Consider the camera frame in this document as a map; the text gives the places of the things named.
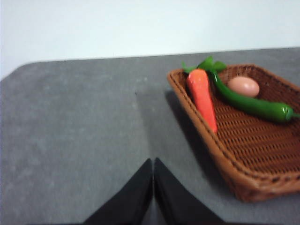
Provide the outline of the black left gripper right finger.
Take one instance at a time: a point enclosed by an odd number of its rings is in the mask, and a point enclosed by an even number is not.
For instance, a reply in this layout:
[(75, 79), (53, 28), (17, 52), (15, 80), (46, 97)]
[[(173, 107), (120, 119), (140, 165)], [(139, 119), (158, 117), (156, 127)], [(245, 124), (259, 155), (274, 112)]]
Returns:
[(154, 162), (155, 199), (168, 225), (219, 225), (223, 220), (195, 198), (156, 158)]

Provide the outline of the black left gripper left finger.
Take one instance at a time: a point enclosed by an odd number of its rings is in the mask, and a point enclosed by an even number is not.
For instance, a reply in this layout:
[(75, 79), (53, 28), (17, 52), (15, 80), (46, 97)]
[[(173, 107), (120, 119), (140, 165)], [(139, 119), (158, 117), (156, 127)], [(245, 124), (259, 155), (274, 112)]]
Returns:
[(147, 159), (124, 187), (84, 221), (85, 225), (140, 225), (153, 196), (152, 161)]

